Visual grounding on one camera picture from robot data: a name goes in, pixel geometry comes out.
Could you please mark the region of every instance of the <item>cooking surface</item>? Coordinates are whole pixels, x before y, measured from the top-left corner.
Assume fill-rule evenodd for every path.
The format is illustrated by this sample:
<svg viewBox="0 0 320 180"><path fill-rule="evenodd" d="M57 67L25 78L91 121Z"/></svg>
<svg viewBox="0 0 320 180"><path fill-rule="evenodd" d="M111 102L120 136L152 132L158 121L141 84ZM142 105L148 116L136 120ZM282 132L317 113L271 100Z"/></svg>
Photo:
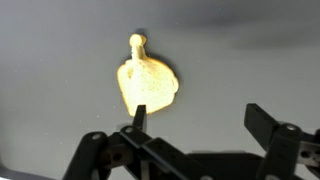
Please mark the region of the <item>cooking surface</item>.
<svg viewBox="0 0 320 180"><path fill-rule="evenodd" d="M132 121L117 80L129 37L175 71L174 103L147 132L185 153L263 155L247 103L320 128L319 1L0 1L0 153L5 166L61 179L81 137ZM315 179L298 168L305 179ZM110 179L132 179L122 169Z"/></svg>

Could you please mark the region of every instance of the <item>gray cooktop surface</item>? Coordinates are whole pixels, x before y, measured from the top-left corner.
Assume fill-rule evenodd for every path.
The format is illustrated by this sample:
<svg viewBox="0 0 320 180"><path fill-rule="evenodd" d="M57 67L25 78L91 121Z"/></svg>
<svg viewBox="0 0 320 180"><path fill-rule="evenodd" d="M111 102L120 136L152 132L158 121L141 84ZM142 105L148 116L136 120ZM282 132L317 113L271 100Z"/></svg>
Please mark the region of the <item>gray cooktop surface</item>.
<svg viewBox="0 0 320 180"><path fill-rule="evenodd" d="M81 137L132 120L116 81L129 37L180 80L148 133L183 152L263 155L247 103L313 133L320 127L319 1L2 0L0 153L5 166L60 179ZM299 167L297 173L315 179ZM132 179L116 169L111 179Z"/></svg>

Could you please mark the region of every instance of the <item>yellow batter blob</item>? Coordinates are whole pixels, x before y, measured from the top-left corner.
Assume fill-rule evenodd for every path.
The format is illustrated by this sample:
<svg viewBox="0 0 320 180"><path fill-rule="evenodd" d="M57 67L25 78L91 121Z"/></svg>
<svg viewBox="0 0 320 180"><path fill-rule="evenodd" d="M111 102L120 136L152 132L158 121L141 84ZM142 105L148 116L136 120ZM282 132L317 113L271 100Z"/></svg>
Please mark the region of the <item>yellow batter blob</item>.
<svg viewBox="0 0 320 180"><path fill-rule="evenodd" d="M146 37L130 37L131 58L117 72L122 97L130 116L138 105L146 105L147 114L158 111L173 102L179 82L173 71L163 62L147 57L143 45Z"/></svg>

